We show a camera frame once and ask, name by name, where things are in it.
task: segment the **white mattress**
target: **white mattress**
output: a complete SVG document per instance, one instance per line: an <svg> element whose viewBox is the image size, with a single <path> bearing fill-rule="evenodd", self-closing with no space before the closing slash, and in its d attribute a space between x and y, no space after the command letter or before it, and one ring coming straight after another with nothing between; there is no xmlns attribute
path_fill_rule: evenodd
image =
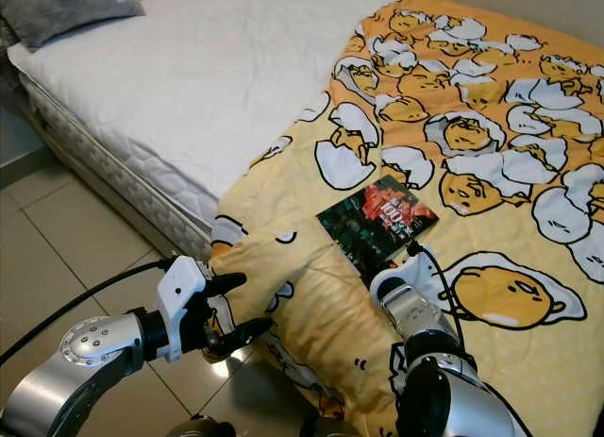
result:
<svg viewBox="0 0 604 437"><path fill-rule="evenodd" d="M218 199L325 88L390 0L144 0L11 62L125 166L211 226Z"/></svg>

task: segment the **book cover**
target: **book cover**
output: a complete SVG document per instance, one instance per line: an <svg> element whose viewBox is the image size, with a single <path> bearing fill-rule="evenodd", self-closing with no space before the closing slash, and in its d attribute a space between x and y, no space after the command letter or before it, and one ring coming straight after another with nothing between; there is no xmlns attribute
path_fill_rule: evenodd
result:
<svg viewBox="0 0 604 437"><path fill-rule="evenodd" d="M438 217L392 176L385 176L317 215L369 286L391 258Z"/></svg>

